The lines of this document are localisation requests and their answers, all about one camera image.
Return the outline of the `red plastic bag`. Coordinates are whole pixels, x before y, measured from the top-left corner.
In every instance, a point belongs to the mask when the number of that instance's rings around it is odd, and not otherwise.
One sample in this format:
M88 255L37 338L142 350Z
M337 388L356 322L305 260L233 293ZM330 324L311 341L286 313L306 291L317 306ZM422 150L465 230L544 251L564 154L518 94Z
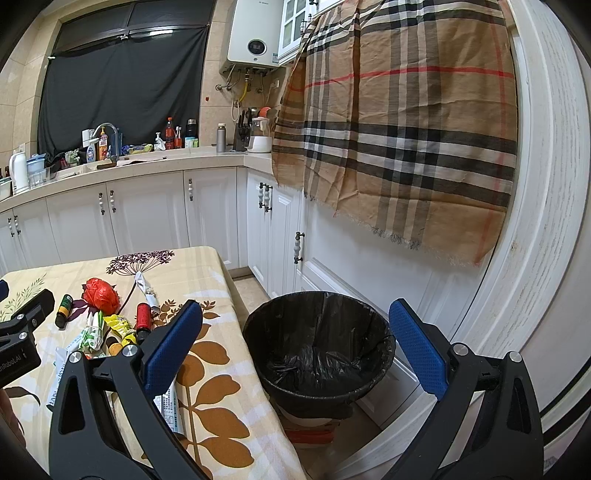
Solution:
M119 296L106 281L93 277L83 285L82 299L104 315L115 314L120 308Z

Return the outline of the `amber bottle black cap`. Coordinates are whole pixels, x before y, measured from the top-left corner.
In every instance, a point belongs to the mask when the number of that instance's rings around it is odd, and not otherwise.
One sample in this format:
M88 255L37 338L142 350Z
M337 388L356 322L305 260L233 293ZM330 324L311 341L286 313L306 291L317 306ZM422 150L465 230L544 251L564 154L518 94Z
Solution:
M106 338L106 347L110 356L116 356L123 348L120 341L114 336Z

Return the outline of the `yellow snack wrapper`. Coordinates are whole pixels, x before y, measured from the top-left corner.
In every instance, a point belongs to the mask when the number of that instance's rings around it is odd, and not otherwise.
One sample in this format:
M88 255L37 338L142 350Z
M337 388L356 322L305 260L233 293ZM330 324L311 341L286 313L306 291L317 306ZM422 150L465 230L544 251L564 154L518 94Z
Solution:
M113 314L103 317L106 325L113 330L121 339L123 347L130 344L137 344L135 330L130 326L129 322L122 316Z

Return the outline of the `white blue package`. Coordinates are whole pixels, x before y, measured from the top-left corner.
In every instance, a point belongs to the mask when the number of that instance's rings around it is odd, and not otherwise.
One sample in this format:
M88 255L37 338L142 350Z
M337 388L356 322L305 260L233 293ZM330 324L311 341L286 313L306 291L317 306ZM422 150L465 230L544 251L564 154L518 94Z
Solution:
M153 403L169 429L174 434L184 435L182 420L179 414L179 402L175 381L171 382L163 394L155 396Z

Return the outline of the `green white striped wrapper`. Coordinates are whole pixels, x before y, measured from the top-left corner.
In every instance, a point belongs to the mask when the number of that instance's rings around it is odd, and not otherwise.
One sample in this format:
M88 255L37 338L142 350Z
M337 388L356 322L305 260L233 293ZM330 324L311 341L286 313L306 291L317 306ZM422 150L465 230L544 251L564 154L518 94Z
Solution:
M97 354L101 351L104 336L103 312L89 313L86 325L81 332L79 349L87 355Z

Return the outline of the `red cylinder tube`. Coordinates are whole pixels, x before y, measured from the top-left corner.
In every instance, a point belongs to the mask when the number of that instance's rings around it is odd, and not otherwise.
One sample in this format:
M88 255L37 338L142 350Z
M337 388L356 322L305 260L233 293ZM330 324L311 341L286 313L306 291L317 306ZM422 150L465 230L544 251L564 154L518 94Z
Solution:
M147 303L139 303L136 309L135 337L138 344L141 344L149 336L152 329L152 315L150 306Z

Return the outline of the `black trash bin with liner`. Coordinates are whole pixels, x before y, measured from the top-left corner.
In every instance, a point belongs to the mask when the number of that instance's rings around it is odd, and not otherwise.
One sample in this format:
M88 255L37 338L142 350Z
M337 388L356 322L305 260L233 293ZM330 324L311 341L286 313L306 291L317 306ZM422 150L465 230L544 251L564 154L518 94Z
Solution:
M356 298L327 291L278 296L249 314L242 335L263 389L300 419L342 420L390 370L389 322Z

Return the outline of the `white lower kitchen cabinets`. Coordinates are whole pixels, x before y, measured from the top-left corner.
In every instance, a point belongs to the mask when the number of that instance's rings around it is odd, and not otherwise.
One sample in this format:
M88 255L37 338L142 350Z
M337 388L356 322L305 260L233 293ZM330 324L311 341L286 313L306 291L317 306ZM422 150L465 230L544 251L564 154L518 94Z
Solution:
M247 168L101 182L2 208L1 271L209 246L229 272L249 269L276 297L296 289L299 217L297 195Z

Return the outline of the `clear plastic food container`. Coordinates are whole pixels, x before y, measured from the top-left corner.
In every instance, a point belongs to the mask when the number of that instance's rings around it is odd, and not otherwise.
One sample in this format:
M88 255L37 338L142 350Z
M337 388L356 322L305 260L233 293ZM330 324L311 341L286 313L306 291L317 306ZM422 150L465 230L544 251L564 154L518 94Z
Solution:
M30 188L42 185L47 181L45 154L36 154L27 160L28 185Z

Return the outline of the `white blue spray bottle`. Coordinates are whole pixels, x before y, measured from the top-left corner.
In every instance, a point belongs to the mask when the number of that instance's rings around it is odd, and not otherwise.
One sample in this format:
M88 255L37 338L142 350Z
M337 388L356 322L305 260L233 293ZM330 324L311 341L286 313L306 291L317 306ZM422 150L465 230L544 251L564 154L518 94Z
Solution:
M97 159L96 145L97 145L98 141L99 141L98 138L93 138L93 139L89 140L89 144L86 149L86 162L87 163L92 163L92 162L96 161L96 159Z

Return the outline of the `chrome sink faucet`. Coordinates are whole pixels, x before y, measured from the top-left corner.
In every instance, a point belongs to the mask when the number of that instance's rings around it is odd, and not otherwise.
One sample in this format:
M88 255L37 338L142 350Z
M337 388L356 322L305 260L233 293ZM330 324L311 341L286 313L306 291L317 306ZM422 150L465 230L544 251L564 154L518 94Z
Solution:
M93 131L90 143L96 145L97 159L116 164L121 154L121 134L113 124L104 122Z

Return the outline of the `orange dish soap bottle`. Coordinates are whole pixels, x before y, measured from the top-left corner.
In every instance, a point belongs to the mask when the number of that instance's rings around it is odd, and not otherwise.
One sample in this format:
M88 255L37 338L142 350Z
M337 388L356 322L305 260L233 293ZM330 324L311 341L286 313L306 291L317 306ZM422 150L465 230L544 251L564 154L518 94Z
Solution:
M105 128L102 127L100 135L98 137L98 159L100 161L106 160L108 156L108 135L105 132Z

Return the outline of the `dark red sauce bottle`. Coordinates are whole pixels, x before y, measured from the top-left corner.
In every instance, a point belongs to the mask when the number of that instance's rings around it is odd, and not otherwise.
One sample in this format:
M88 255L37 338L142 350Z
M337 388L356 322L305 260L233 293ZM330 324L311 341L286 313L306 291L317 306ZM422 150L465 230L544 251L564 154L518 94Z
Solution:
M175 129L173 125L173 119L171 117L167 118L165 129L164 129L164 142L165 142L165 149L171 150L174 148L174 141L175 141Z

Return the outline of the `beige plaid scarf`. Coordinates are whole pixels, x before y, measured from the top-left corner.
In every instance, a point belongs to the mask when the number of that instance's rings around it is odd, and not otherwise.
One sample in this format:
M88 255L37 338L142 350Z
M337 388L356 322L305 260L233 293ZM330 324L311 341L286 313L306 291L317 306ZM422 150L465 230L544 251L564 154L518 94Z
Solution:
M346 1L308 23L273 176L376 234L460 264L494 248L518 100L497 1Z

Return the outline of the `white water heater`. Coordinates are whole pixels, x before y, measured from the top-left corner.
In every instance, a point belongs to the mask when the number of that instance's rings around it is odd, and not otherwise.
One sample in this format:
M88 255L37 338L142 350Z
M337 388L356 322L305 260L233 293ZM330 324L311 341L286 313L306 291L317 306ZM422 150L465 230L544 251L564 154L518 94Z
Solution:
M273 69L279 65L283 1L238 0L228 11L219 73L238 67Z

